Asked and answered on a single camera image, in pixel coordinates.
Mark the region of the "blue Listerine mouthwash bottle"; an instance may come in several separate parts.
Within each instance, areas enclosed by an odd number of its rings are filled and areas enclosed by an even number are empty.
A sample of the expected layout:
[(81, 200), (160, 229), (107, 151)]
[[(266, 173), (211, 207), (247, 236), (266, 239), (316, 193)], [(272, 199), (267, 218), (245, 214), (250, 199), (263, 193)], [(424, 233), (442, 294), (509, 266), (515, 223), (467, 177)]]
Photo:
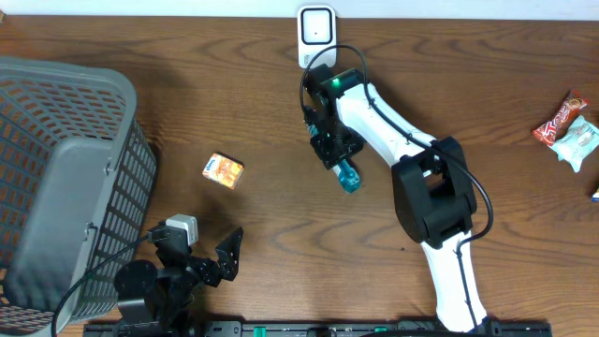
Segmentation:
[(334, 166), (332, 170), (345, 192), (354, 193), (361, 187), (359, 174), (347, 159)]

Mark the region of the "orange Kleenex tissue pack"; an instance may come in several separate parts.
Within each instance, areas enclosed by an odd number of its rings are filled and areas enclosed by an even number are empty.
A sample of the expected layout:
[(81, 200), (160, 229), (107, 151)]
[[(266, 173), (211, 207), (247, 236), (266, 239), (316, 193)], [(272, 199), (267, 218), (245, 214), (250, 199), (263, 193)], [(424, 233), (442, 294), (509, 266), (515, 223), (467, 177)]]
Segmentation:
[(234, 189), (244, 171), (244, 165), (222, 154), (214, 153), (202, 171), (202, 175), (213, 181)]

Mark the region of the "red brown chocolate bar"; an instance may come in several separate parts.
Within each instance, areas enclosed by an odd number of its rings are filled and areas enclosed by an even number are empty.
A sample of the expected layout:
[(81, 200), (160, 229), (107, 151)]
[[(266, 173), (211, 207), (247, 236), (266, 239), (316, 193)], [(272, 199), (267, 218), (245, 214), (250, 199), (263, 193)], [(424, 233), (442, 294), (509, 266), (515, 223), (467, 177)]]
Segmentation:
[(558, 132), (588, 104), (589, 100), (582, 97), (578, 90), (570, 90), (556, 114), (532, 131), (533, 137), (552, 146), (557, 140)]

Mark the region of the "teal white pack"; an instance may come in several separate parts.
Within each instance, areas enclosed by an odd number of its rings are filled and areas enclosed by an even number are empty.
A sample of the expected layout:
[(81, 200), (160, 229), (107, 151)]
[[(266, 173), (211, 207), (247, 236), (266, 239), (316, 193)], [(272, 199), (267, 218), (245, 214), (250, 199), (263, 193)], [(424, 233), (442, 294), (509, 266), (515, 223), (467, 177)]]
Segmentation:
[(565, 160), (578, 173), (584, 159), (598, 146), (598, 128), (582, 115), (570, 125), (566, 134), (554, 142), (550, 149), (559, 161)]

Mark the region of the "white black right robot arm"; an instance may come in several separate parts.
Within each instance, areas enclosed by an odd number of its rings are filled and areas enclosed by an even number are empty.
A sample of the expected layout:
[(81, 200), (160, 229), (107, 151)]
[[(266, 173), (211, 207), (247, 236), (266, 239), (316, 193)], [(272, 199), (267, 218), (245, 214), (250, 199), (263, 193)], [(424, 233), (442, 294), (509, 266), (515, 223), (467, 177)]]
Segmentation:
[(340, 171), (364, 145), (383, 158), (399, 223), (429, 264), (438, 319), (453, 332), (479, 331), (487, 313), (469, 243), (477, 204), (461, 146), (411, 125), (356, 68), (336, 74), (317, 66), (305, 73), (301, 90), (313, 101), (304, 121), (324, 167)]

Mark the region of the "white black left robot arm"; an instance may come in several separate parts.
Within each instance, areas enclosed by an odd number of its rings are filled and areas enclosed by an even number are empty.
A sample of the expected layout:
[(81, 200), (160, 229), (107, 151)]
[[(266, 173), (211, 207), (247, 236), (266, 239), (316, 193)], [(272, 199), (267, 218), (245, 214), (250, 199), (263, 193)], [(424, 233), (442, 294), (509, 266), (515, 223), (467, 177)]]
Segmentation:
[(125, 264), (113, 284), (122, 321), (112, 329), (115, 336), (201, 336), (202, 324), (187, 306), (193, 293), (204, 286), (217, 287), (232, 281), (239, 272), (243, 229), (238, 227), (215, 252), (217, 260), (192, 255), (187, 231), (159, 223), (148, 232), (163, 267), (147, 259)]

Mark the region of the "white barcode scanner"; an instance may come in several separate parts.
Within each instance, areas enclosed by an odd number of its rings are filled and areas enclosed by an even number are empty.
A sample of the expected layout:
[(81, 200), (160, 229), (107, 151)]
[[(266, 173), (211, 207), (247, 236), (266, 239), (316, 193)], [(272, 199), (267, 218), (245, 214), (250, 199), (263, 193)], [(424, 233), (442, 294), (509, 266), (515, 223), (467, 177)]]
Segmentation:
[(305, 69), (317, 53), (336, 44), (335, 10), (328, 5), (300, 7), (297, 32), (299, 66)]

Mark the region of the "grey plastic basket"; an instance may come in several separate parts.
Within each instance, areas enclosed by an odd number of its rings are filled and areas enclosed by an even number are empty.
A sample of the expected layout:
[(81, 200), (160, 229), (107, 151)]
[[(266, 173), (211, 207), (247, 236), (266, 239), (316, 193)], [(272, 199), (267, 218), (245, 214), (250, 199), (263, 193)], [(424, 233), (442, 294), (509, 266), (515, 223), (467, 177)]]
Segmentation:
[(116, 304), (157, 162), (119, 72), (1, 60), (1, 332), (47, 336)]

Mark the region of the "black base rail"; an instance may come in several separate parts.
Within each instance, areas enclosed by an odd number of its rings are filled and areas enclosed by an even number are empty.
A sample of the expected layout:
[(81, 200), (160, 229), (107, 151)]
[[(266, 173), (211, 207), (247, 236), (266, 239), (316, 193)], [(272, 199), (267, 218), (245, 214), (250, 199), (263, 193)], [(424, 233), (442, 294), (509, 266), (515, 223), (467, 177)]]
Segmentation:
[[(454, 333), (432, 319), (401, 320), (397, 323), (242, 323), (206, 321), (189, 328), (170, 330), (167, 336), (199, 337), (396, 337), (452, 336)], [(551, 337), (548, 323), (502, 322), (487, 319), (467, 336)]]

